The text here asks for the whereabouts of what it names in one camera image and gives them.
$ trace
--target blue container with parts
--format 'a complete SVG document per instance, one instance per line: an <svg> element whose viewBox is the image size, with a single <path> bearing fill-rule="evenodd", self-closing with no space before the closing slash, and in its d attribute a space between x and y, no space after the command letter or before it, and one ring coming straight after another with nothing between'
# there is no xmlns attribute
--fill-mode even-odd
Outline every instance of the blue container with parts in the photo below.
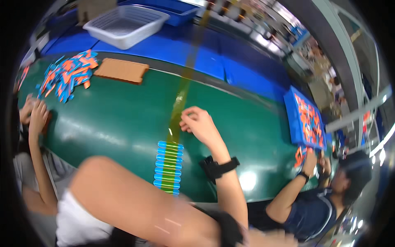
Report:
<svg viewBox="0 0 395 247"><path fill-rule="evenodd" d="M178 0L127 0L119 1L118 4L136 5L166 13L170 15L170 19L165 23L172 26L179 26L191 20L200 9L200 6Z"/></svg>
<svg viewBox="0 0 395 247"><path fill-rule="evenodd" d="M314 149L326 150L326 138L318 108L291 86L284 95L291 141Z"/></svg>

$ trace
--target blue bin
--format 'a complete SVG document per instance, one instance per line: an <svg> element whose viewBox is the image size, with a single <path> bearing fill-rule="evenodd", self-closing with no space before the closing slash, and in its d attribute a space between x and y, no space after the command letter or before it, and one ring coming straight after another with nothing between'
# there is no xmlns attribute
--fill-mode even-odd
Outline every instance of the blue bin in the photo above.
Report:
<svg viewBox="0 0 395 247"><path fill-rule="evenodd" d="M307 104L312 106L314 108L314 110L318 113L318 116L320 118L320 128L322 131L321 136L323 138L323 140L322 140L322 144L324 145L323 147L320 147L316 143L307 142L303 138L303 136L304 136L303 123L300 120L299 107L298 107L298 103L296 102L294 94L296 94L299 98L301 98ZM287 108L288 122L290 124L291 142L293 144L305 145L305 146L312 147L315 149L326 150L325 132L324 132L324 127L322 125L321 114L320 114L320 111L318 110L318 108L315 107L314 104L311 103L311 101L309 101L306 97L304 97L303 94L301 94L293 86L291 86L288 93L286 93L284 95L284 101L285 101L285 107Z"/></svg>
<svg viewBox="0 0 395 247"><path fill-rule="evenodd" d="M179 26L192 19L200 9L200 6L178 0L127 0L118 4L137 5L169 14L170 19L165 23L172 26Z"/></svg>

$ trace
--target white plastic basket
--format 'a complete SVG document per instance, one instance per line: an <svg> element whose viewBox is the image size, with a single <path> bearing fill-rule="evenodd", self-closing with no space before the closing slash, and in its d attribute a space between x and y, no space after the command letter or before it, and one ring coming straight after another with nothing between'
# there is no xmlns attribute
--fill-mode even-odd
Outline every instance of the white plastic basket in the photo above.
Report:
<svg viewBox="0 0 395 247"><path fill-rule="evenodd" d="M170 15L139 6L123 5L86 23L94 38L126 50L158 32Z"/></svg>

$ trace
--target hand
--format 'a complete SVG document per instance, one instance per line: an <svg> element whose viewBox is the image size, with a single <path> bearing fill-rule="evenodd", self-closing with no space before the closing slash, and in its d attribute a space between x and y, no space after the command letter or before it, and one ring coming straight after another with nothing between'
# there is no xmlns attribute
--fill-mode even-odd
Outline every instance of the hand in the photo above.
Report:
<svg viewBox="0 0 395 247"><path fill-rule="evenodd" d="M30 114L32 113L34 106L34 99L32 98L32 94L29 94L26 97L25 105L22 109L19 110L19 120L22 124L27 125L30 122Z"/></svg>
<svg viewBox="0 0 395 247"><path fill-rule="evenodd" d="M312 176L314 172L314 167L317 165L317 156L314 151L307 150L305 162L302 167L302 171L308 176Z"/></svg>
<svg viewBox="0 0 395 247"><path fill-rule="evenodd" d="M326 173L328 175L331 174L331 171L332 171L331 161L328 157L324 156L324 151L321 152L320 159L318 160L318 163L321 166L320 174L324 174L324 173Z"/></svg>
<svg viewBox="0 0 395 247"><path fill-rule="evenodd" d="M293 234L285 234L284 230L261 232L257 229L248 231L250 247L297 247L297 240Z"/></svg>
<svg viewBox="0 0 395 247"><path fill-rule="evenodd" d="M49 111L47 110L47 105L44 101L36 100L30 116L29 125L29 139L34 138L34 140L40 135L44 128L45 122L47 121Z"/></svg>
<svg viewBox="0 0 395 247"><path fill-rule="evenodd" d="M207 111L197 106L185 109L181 113L181 130L193 133L195 137L210 150L225 143Z"/></svg>

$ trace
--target green table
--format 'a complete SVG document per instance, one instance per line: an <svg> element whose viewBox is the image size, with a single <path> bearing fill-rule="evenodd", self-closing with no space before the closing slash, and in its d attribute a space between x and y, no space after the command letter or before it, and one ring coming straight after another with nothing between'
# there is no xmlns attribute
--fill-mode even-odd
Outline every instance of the green table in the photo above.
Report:
<svg viewBox="0 0 395 247"><path fill-rule="evenodd" d="M43 82L48 65L39 60L30 67L19 107L27 94L37 96L35 86ZM180 79L149 70L137 86L92 76L90 88L76 87L75 98L66 104L53 91L45 98L53 117L44 144L75 167L89 156L105 155L152 183L157 143L166 140ZM264 102L192 81L185 106L199 106L212 116L231 156L241 163L237 174L248 202L273 198L296 173L285 106ZM180 143L185 146L180 191L196 202L216 202L215 186L198 165L209 150L188 133L181 133ZM310 181L305 189L317 185Z"/></svg>

